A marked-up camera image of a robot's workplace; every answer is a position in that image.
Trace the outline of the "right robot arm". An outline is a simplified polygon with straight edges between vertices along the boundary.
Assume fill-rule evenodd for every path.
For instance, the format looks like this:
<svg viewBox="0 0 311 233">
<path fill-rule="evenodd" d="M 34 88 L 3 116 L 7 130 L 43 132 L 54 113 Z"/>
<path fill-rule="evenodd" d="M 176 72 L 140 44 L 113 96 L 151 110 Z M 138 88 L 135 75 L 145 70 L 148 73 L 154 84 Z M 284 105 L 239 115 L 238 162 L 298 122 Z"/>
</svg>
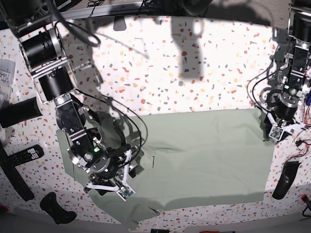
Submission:
<svg viewBox="0 0 311 233">
<path fill-rule="evenodd" d="M 116 122 L 113 126 L 121 144 L 117 149 L 105 145 L 97 114 L 71 93 L 77 89 L 77 81 L 57 24 L 86 45 L 99 47 L 100 39 L 66 21 L 52 0 L 3 0 L 0 12 L 19 41 L 39 100 L 55 103 L 57 124 L 72 143 L 68 149 L 72 163 L 89 174 L 85 191 L 94 189 L 101 195 L 115 192 L 127 199 L 134 194 L 128 178 L 134 174 L 140 148 L 126 142 Z"/>
</svg>

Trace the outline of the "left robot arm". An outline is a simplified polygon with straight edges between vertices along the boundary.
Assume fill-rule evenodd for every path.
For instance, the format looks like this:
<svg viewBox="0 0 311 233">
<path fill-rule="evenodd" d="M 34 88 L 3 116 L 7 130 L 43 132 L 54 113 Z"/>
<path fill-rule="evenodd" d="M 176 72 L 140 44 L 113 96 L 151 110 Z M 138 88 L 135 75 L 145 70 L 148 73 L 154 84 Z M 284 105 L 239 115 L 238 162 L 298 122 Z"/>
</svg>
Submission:
<svg viewBox="0 0 311 233">
<path fill-rule="evenodd" d="M 303 120 L 295 118 L 300 107 L 311 100 L 311 2 L 293 0 L 290 4 L 288 31 L 281 37 L 275 60 L 277 68 L 268 77 L 272 87 L 262 104 L 266 114 L 266 138 L 278 143 L 295 131 L 306 130 Z"/>
</svg>

